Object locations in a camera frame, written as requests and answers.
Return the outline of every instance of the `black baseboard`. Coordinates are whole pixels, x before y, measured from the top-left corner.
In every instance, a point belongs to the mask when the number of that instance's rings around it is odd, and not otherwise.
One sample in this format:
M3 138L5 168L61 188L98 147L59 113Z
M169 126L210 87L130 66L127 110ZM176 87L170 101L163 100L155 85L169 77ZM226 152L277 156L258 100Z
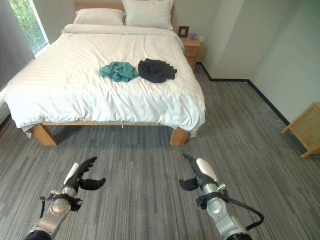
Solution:
M274 111L274 113L284 122L285 125L289 125L290 122L285 118L285 116L282 115L282 113L269 101L269 99L256 87L256 85L253 84L252 81L249 79L234 79L234 78L212 78L205 68L205 66L202 64L202 62L197 61L196 64L199 64L202 69L204 70L206 76L208 79L212 82L245 82L250 85L250 87L253 88L253 90L262 98L262 100L265 101L265 103Z

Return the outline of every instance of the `curtain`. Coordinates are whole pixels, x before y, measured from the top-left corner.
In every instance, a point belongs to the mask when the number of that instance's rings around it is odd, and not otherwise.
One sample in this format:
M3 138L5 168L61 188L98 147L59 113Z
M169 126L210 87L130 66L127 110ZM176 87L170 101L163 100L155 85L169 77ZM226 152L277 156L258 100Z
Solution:
M33 58L7 0L0 0L0 90Z

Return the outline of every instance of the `small purple object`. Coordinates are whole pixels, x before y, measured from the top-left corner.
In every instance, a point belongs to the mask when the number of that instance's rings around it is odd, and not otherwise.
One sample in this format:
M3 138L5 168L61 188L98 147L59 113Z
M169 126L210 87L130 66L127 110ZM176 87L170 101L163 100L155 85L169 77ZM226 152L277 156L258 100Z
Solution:
M196 33L190 33L189 39L197 39L197 34Z

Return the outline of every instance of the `pillow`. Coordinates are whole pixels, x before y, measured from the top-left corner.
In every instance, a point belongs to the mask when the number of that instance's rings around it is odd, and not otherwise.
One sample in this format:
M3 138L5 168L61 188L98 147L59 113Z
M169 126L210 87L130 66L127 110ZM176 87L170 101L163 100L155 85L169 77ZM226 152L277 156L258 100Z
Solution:
M75 12L74 24L95 24L122 26L126 15L123 11L112 8L84 8Z
M173 29L171 8L174 0L122 0L126 25Z

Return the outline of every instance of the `picture frame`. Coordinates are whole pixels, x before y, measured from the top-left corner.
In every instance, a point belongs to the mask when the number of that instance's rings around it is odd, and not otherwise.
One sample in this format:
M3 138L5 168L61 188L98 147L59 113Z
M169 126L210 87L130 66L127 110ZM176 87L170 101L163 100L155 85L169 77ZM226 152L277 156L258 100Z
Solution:
M180 26L179 31L178 31L178 36L180 38L186 38L186 37L188 37L188 31L189 31L188 26Z

